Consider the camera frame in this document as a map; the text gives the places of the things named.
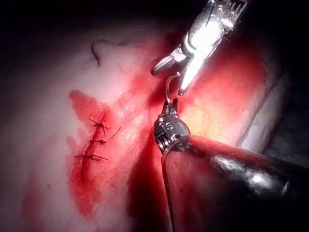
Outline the right arm needle driver jaw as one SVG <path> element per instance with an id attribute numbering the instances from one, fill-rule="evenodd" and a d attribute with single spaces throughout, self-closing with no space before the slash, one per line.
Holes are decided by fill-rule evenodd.
<path id="1" fill-rule="evenodd" d="M 208 61 L 208 58 L 203 56 L 193 56 L 189 59 L 188 63 L 185 65 L 181 73 L 181 84 L 178 91 L 178 95 L 185 95 L 192 86 L 196 83 L 198 79 L 198 74 L 203 68 L 205 62 Z"/>
<path id="2" fill-rule="evenodd" d="M 151 69 L 152 75 L 157 75 L 161 72 L 169 70 L 173 65 L 182 62 L 186 59 L 181 46 L 176 47 L 169 55 L 158 61 Z"/>

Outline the left arm needle driver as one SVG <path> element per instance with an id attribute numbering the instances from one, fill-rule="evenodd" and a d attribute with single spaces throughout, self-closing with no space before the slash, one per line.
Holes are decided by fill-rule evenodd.
<path id="1" fill-rule="evenodd" d="M 177 115 L 160 114 L 154 122 L 154 139 L 162 153 L 171 143 L 190 134 L 187 124 Z"/>

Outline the right arm needle driver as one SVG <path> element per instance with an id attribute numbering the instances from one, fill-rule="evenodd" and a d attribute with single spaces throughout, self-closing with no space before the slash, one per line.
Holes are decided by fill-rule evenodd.
<path id="1" fill-rule="evenodd" d="M 247 5 L 246 0 L 209 0 L 182 40 L 183 53 L 211 56 L 224 35 L 239 23 Z"/>

